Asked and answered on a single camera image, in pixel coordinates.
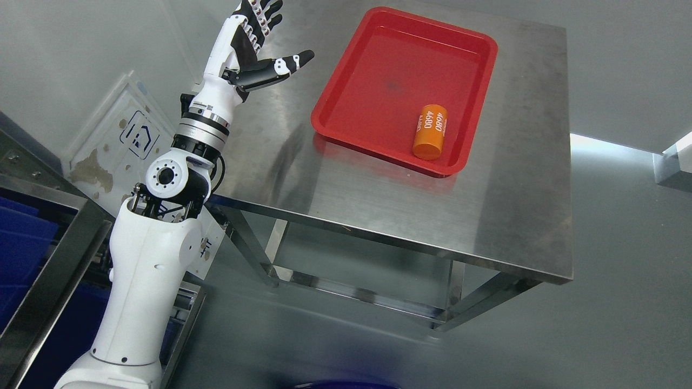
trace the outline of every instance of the orange battery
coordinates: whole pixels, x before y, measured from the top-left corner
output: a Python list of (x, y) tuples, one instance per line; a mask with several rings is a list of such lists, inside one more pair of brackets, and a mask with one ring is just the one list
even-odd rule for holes
[(447, 110), (430, 104), (423, 107), (418, 118), (413, 154), (420, 159), (438, 159), (442, 155), (442, 143), (447, 129)]

